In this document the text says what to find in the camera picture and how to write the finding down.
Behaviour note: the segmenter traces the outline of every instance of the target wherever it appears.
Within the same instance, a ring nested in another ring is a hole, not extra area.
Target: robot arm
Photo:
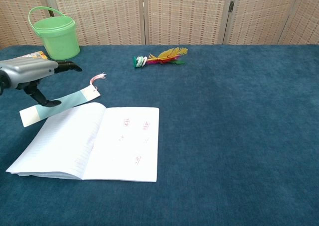
[[[0,61],[0,95],[6,88],[24,89],[39,104],[54,107],[60,101],[49,101],[37,88],[44,77],[67,70],[81,72],[82,69],[71,61],[51,61],[42,58],[20,57]]]

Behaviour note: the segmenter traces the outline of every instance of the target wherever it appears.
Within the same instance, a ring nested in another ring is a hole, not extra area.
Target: blue cloth
[[[191,45],[184,65],[133,68],[170,46],[85,46],[83,72],[42,80],[49,99],[89,84],[107,107],[156,107],[157,183],[19,177],[5,170],[44,121],[23,128],[23,91],[0,97],[1,225],[319,225],[319,46]],[[14,46],[0,59],[44,50]]]

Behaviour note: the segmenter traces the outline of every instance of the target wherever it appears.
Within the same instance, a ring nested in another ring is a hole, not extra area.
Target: notebook page
[[[157,180],[158,108],[108,108],[83,179]]]
[[[49,117],[7,172],[65,172],[81,178],[104,111],[103,105],[89,103]]]

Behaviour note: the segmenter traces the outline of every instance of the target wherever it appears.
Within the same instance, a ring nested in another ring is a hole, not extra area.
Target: bucket handle
[[[34,31],[38,36],[40,36],[40,34],[39,34],[38,31],[36,31],[36,29],[34,28],[34,26],[33,26],[32,23],[31,23],[31,20],[30,20],[30,14],[31,14],[33,11],[38,10],[38,9],[51,10],[51,11],[57,12],[57,13],[59,13],[61,16],[64,16],[64,17],[65,17],[65,15],[62,14],[60,11],[57,11],[56,9],[53,9],[53,8],[50,8],[50,7],[38,6],[38,7],[32,8],[32,9],[29,11],[28,20],[29,20],[29,24],[30,24],[31,28],[33,29],[33,31]]]

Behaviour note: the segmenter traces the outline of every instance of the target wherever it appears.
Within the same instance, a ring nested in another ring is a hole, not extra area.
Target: bookmark
[[[74,106],[89,102],[99,97],[101,94],[98,92],[97,88],[93,86],[93,82],[96,79],[105,79],[105,75],[106,74],[104,73],[99,74],[90,80],[89,86],[77,92],[66,95],[64,97],[55,99],[55,100],[60,100],[62,102],[61,104],[55,107],[47,108],[41,105],[34,105],[29,108],[21,110],[20,116],[21,116],[23,126],[27,127],[38,121],[46,119],[52,115],[61,113]]]

